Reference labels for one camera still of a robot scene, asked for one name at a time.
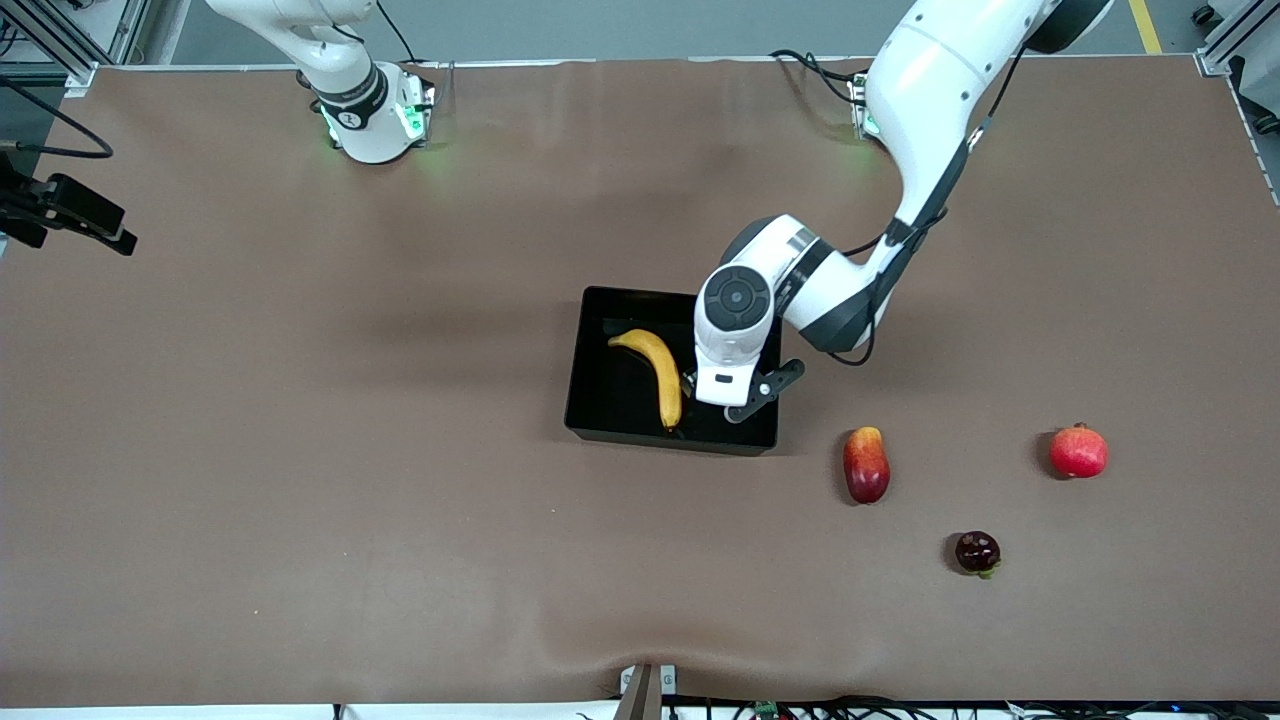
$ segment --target white robotic arm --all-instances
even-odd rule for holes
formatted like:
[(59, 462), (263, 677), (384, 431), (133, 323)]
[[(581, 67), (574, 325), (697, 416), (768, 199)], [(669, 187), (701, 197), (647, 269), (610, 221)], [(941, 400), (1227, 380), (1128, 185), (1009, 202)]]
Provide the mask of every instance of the white robotic arm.
[(969, 156), (969, 118), (1019, 47), (1056, 53), (1092, 29), (1111, 0), (919, 0), (876, 55), (867, 109), (902, 176), (902, 200), (856, 264), (790, 215), (748, 225), (703, 284), (694, 310), (695, 396), (742, 407), (781, 315), (822, 352), (867, 342), (906, 263), (936, 223)]
[(293, 60), (320, 99), (334, 142), (361, 163), (387, 163), (426, 140), (434, 88), (375, 63), (349, 23), (374, 0), (207, 0)]

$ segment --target table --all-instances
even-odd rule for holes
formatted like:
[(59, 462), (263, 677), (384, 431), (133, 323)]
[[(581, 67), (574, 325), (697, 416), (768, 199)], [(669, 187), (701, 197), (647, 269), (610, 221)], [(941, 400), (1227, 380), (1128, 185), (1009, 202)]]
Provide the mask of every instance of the table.
[[(899, 182), (847, 106), (732, 61), (448, 95), (385, 167), (291, 73), (68, 102), (116, 156), (41, 172), (141, 242), (3, 263), (6, 705), (563, 701), (639, 660), (719, 696), (1280, 696), (1280, 218), (1190, 58), (1025, 61), (876, 359), (788, 331), (759, 459), (566, 430), (577, 299), (694, 292), (774, 213), (873, 237)], [(1051, 479), (1078, 420), (1111, 466)], [(858, 507), (863, 424), (895, 479)], [(989, 582), (945, 562), (970, 529)]]

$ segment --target black plastic bin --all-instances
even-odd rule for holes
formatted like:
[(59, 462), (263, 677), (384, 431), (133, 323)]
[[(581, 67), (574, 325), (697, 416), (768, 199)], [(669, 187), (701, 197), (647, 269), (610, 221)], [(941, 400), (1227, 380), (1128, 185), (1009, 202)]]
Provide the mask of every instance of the black plastic bin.
[[(658, 382), (640, 355), (609, 347), (613, 336), (644, 328), (660, 337), (684, 373), (694, 359), (694, 296), (614, 287), (582, 292), (573, 372), (568, 383), (564, 427), (582, 439), (652, 447), (759, 455), (778, 441), (778, 404), (771, 402), (741, 424), (724, 419), (724, 409), (685, 398), (684, 415), (668, 433), (658, 418)], [(782, 325), (774, 319), (759, 370), (777, 369)]]

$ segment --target yellow banana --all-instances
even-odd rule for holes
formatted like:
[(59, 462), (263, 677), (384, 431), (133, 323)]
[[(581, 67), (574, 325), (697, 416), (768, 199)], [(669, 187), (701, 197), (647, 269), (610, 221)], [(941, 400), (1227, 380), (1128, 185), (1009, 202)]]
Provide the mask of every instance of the yellow banana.
[(626, 347), (644, 355), (658, 377), (658, 414), (662, 427), (668, 430), (680, 423), (684, 395), (680, 392), (680, 373), (676, 372), (676, 359), (660, 337), (649, 331), (628, 331), (609, 338), (609, 347)]

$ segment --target yellow floor line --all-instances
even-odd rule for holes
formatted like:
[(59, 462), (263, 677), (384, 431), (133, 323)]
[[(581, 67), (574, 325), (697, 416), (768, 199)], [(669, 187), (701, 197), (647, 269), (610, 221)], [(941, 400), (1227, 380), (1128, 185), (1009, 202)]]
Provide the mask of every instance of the yellow floor line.
[(1129, 9), (1133, 10), (1133, 22), (1138, 23), (1138, 35), (1142, 36), (1142, 47), (1148, 55), (1160, 55), (1160, 37), (1156, 36), (1156, 24), (1151, 22), (1151, 10), (1147, 9), (1147, 0), (1129, 0)]

